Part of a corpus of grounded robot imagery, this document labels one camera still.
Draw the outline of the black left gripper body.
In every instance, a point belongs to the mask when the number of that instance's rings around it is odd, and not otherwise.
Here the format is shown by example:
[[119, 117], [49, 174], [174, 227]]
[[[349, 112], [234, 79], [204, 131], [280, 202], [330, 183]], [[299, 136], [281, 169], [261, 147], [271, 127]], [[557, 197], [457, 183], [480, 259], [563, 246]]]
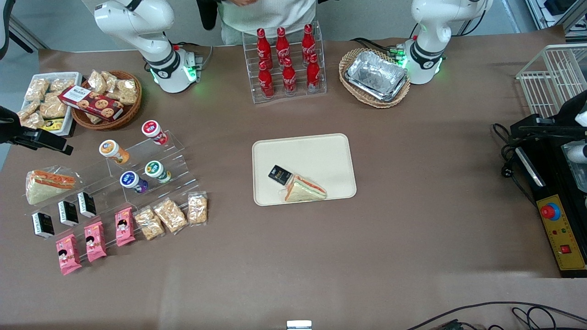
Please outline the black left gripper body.
[[587, 91], [564, 102], [555, 115], [555, 131], [557, 133], [586, 133], [586, 119], [577, 121], [578, 115], [586, 114]]

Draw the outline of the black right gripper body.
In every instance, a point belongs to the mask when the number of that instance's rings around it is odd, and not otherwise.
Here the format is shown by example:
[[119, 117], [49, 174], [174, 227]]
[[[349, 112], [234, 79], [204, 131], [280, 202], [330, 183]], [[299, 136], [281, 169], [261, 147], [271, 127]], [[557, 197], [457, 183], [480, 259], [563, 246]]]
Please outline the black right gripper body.
[[17, 138], [20, 137], [22, 127], [20, 119], [17, 114], [8, 110], [7, 108], [0, 107], [0, 143], [8, 143], [17, 145]]

